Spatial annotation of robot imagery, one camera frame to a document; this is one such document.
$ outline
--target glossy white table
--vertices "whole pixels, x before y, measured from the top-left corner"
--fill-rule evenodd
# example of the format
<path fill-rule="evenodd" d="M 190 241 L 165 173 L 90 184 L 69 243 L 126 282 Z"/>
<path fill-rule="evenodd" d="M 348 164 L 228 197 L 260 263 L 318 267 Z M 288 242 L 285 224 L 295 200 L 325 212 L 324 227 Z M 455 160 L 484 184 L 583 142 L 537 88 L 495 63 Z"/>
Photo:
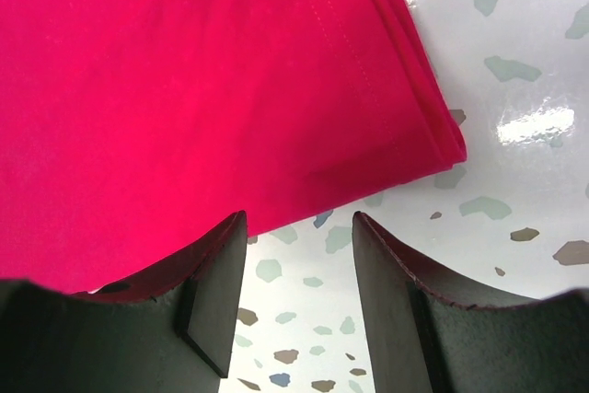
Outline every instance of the glossy white table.
<path fill-rule="evenodd" d="M 224 393 L 374 392 L 355 211 L 504 290 L 589 285 L 589 0 L 408 1 L 469 160 L 257 238 Z"/>

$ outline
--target red cloth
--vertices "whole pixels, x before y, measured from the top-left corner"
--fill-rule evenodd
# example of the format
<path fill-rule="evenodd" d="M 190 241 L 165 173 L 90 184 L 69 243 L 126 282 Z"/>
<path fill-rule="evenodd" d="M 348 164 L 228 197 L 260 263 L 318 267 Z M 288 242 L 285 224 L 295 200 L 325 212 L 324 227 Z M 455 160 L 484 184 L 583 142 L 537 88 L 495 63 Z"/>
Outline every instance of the red cloth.
<path fill-rule="evenodd" d="M 404 0 L 0 0 L 0 276 L 73 292 L 465 147 Z"/>

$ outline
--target brown spot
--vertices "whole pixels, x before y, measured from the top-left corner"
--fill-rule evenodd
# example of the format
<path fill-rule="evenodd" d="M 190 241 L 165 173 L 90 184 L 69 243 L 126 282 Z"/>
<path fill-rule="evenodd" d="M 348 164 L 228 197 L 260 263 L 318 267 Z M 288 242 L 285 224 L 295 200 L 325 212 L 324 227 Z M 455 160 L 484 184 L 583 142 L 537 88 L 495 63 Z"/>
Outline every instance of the brown spot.
<path fill-rule="evenodd" d="M 464 120 L 467 119 L 467 114 L 465 114 L 463 110 L 450 110 L 450 114 L 458 126 L 464 123 Z"/>
<path fill-rule="evenodd" d="M 366 374 L 366 371 L 363 368 L 353 368 L 352 370 L 350 370 L 350 373 L 354 376 L 364 376 Z"/>
<path fill-rule="evenodd" d="M 582 240 L 569 241 L 552 258 L 563 266 L 589 264 L 589 243 Z"/>
<path fill-rule="evenodd" d="M 254 384 L 253 382 L 249 382 L 249 381 L 246 381 L 245 379 L 240 379 L 240 378 L 238 378 L 237 380 L 240 383 L 242 383 L 244 386 L 249 388 L 250 390 L 261 391 L 260 386 L 258 384 Z"/>
<path fill-rule="evenodd" d="M 274 352 L 274 359 L 285 364 L 292 364 L 298 358 L 298 350 L 280 350 Z"/>
<path fill-rule="evenodd" d="M 331 391 L 335 387 L 335 381 L 313 381 L 311 387 L 325 393 Z"/>
<path fill-rule="evenodd" d="M 253 326 L 258 322 L 256 312 L 252 312 L 251 310 L 242 307 L 237 310 L 237 319 L 243 322 L 246 326 Z"/>
<path fill-rule="evenodd" d="M 535 237 L 540 235 L 536 229 L 526 227 L 522 230 L 516 230 L 510 234 L 512 241 L 531 241 Z"/>

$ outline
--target fabric fold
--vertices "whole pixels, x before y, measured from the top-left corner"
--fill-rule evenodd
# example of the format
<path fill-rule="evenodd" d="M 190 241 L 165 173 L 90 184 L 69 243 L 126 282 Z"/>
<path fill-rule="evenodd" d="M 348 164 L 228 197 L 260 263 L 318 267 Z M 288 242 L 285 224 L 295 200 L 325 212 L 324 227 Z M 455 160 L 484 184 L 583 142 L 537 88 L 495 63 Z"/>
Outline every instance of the fabric fold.
<path fill-rule="evenodd" d="M 463 161 L 404 0 L 0 0 L 0 277 L 76 292 Z"/>

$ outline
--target speckled tabletop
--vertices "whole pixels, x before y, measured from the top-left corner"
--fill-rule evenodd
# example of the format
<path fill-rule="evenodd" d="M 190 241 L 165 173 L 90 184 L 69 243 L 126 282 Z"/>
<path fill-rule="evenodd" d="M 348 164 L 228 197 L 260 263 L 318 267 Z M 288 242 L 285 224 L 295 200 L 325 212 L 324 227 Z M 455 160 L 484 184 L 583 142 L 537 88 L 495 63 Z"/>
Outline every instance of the speckled tabletop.
<path fill-rule="evenodd" d="M 589 285 L 589 0 L 408 2 L 469 160 L 251 238 L 223 393 L 374 392 L 355 211 L 504 290 Z"/>

